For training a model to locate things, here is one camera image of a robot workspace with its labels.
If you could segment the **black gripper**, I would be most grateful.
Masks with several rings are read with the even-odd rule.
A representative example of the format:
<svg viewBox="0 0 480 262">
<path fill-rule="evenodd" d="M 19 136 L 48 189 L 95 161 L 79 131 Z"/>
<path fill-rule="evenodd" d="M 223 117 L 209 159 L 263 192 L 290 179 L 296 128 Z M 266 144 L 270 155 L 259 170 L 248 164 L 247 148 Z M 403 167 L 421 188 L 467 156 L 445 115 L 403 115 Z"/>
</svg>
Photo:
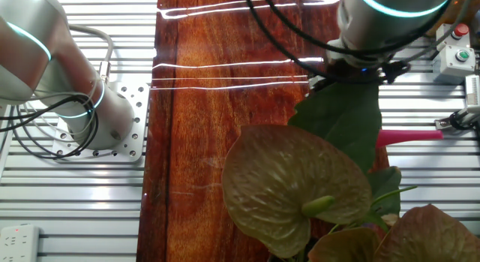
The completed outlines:
<svg viewBox="0 0 480 262">
<path fill-rule="evenodd" d="M 325 68 L 328 74 L 340 77 L 347 83 L 365 84 L 373 83 L 380 84 L 382 81 L 379 78 L 377 69 L 375 68 L 357 68 L 347 64 L 345 61 L 336 61 L 328 63 Z"/>
</svg>

